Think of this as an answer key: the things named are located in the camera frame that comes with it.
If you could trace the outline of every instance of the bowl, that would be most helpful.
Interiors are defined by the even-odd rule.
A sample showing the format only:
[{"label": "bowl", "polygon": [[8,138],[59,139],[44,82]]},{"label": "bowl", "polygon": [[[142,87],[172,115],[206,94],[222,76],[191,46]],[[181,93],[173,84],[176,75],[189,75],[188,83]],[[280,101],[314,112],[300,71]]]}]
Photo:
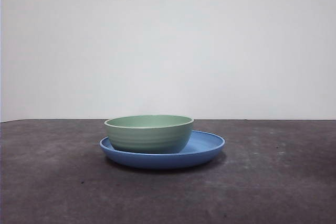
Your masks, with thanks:
[{"label": "bowl", "polygon": [[194,120],[180,115],[136,115],[104,122],[113,148],[136,153],[178,153],[187,144]]}]

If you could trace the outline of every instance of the dark object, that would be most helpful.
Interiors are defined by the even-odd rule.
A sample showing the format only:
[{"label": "dark object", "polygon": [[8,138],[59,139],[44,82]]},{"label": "dark object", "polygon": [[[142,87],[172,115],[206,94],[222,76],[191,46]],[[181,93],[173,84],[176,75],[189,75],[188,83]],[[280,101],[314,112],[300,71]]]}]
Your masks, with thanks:
[{"label": "dark object", "polygon": [[105,158],[103,122],[2,123],[0,222],[336,223],[336,121],[195,120],[223,152],[166,171]]}]

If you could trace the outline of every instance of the gray table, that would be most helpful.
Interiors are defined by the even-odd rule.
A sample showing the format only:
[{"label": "gray table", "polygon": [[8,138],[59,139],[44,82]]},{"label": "gray table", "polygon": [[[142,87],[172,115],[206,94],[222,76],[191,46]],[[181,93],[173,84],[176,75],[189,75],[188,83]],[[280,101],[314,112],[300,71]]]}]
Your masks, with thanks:
[{"label": "gray table", "polygon": [[103,120],[1,127],[3,224],[336,223],[336,121],[196,121],[223,152],[168,171],[106,159]]}]

